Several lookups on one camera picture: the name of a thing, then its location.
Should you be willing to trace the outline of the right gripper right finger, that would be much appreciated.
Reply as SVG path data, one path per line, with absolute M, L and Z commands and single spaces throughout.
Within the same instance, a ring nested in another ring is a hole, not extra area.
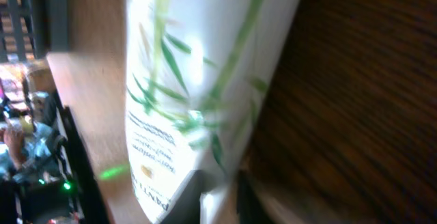
M 240 171 L 237 182 L 236 212 L 239 224 L 273 224 L 250 185 L 248 175 Z

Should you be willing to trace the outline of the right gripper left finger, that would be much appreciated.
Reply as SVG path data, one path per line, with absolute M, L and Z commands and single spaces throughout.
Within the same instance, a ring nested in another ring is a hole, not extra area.
M 191 171 L 178 188 L 175 199 L 160 224 L 200 224 L 201 196 L 211 191 L 217 182 L 207 171 Z

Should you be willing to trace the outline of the white bamboo print tube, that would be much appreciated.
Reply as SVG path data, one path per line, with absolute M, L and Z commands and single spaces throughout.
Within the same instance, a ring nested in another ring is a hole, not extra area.
M 125 131 L 132 188 L 160 223 L 194 170 L 225 203 L 300 0 L 126 0 Z

